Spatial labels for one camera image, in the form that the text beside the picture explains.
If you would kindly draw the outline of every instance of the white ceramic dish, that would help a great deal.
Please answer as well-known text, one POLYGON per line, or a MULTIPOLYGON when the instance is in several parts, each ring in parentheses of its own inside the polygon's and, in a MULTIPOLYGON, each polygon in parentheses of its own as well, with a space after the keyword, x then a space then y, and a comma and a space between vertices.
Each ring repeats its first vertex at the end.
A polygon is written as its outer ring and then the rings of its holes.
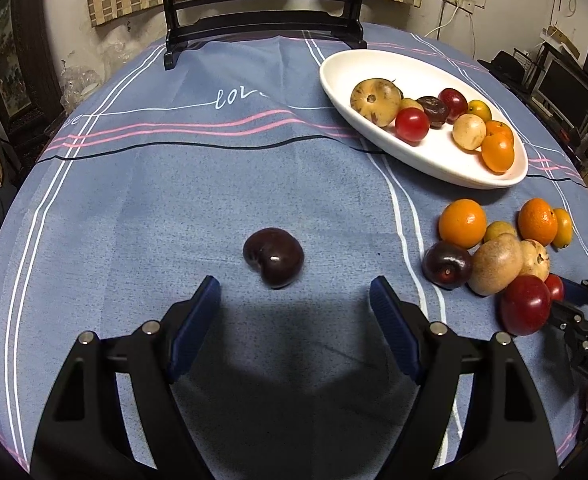
MULTIPOLYGON (((455 88, 468 101, 480 99, 487 102, 480 92, 435 66, 382 50, 346 50, 325 60, 320 68, 320 77, 325 93, 351 126, 381 150, 416 170, 474 189, 510 187, 523 180, 527 174, 525 146, 518 135, 514 134, 516 158, 513 166, 504 174, 495 174, 482 163, 479 152, 472 155, 456 146, 451 134, 451 124, 445 124, 440 129, 431 129, 417 146, 411 146, 372 124, 349 105, 354 86, 373 77, 394 81, 405 97, 412 99, 427 95, 437 96, 442 89, 455 88)), ((509 124, 496 107, 491 103, 488 105, 494 120, 509 124)))

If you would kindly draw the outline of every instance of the orange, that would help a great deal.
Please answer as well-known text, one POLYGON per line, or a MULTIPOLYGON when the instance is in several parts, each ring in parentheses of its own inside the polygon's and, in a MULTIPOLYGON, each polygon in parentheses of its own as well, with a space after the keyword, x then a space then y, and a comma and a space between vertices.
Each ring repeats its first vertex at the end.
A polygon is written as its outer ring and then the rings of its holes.
POLYGON ((452 202, 439 218, 439 235, 446 242, 471 249, 487 229, 487 216, 478 203, 468 198, 452 202))
POLYGON ((478 99, 469 101, 467 113, 480 117, 484 122, 491 121, 490 107, 488 107, 487 103, 480 101, 478 99))
POLYGON ((495 173, 505 173, 516 157, 514 145, 505 134, 485 137, 480 145, 480 154, 487 167, 495 173))
POLYGON ((573 235, 571 216, 564 209, 554 209, 554 213, 556 213, 556 218, 558 219, 558 232, 554 240, 552 240, 552 244, 556 249, 564 249, 571 244, 573 235))
POLYGON ((507 124, 501 123, 500 121, 488 121, 485 123, 485 129, 487 130, 488 137, 496 134, 503 134, 507 136, 513 145, 514 133, 511 131, 511 128, 507 126, 507 124))
POLYGON ((518 230, 523 239, 547 246, 558 234, 556 213, 542 198, 528 200, 518 213, 518 230))

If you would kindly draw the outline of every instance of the computer monitor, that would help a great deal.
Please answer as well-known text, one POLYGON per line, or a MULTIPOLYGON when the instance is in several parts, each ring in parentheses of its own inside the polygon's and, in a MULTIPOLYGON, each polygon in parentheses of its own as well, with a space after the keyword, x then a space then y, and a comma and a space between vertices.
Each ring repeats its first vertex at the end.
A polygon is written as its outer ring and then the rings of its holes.
POLYGON ((547 101, 552 110, 581 131, 588 118, 588 87, 558 60, 552 60, 534 94, 547 101))

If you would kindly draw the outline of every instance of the round table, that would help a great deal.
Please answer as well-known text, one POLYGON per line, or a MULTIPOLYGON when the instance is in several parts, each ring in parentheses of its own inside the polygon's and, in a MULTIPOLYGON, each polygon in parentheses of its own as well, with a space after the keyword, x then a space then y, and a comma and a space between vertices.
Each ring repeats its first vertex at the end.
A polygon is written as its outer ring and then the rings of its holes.
MULTIPOLYGON (((151 45, 71 115, 0 233, 0 438, 17 460, 29 462, 80 332, 131 333, 210 274, 221 311, 173 392, 216 478, 373 478, 416 388, 367 306, 371 280, 386 276, 401 299, 460 335, 498 330, 491 298, 441 292, 419 270, 446 204, 473 198, 489 221, 513 221, 535 196, 567 209, 574 241, 552 252, 552 270, 588 278, 588 190, 538 120, 443 43, 376 25, 365 39, 482 92, 525 142, 528 177, 506 190, 464 189, 377 153, 321 88, 318 67, 347 48, 339 41, 213 41, 170 72, 163 45, 151 45), (242 258, 248 235, 267 226, 306 251, 298 281, 282 290, 242 258)), ((549 329, 516 344, 561 459, 580 418, 564 343, 549 329)), ((470 385, 462 378, 439 462, 456 452, 470 385)), ((152 464, 126 376, 119 389, 135 456, 152 464)))

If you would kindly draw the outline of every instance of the cherry tomato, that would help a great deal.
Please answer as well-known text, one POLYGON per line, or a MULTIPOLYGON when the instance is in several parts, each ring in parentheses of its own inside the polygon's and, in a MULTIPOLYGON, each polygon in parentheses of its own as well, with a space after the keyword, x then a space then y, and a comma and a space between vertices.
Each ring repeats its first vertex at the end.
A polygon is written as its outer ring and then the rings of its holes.
POLYGON ((550 274, 549 277, 544 280, 544 284, 547 285, 547 288, 552 295, 552 301, 562 301, 562 298, 565 297, 565 285, 558 276, 550 274))
POLYGON ((439 94, 439 99, 449 108, 447 122, 453 124, 462 114, 467 113, 469 105, 467 99, 458 90, 445 88, 439 94))
POLYGON ((405 108, 396 116, 396 137, 407 142, 423 140, 429 132, 429 118, 418 108, 405 108))

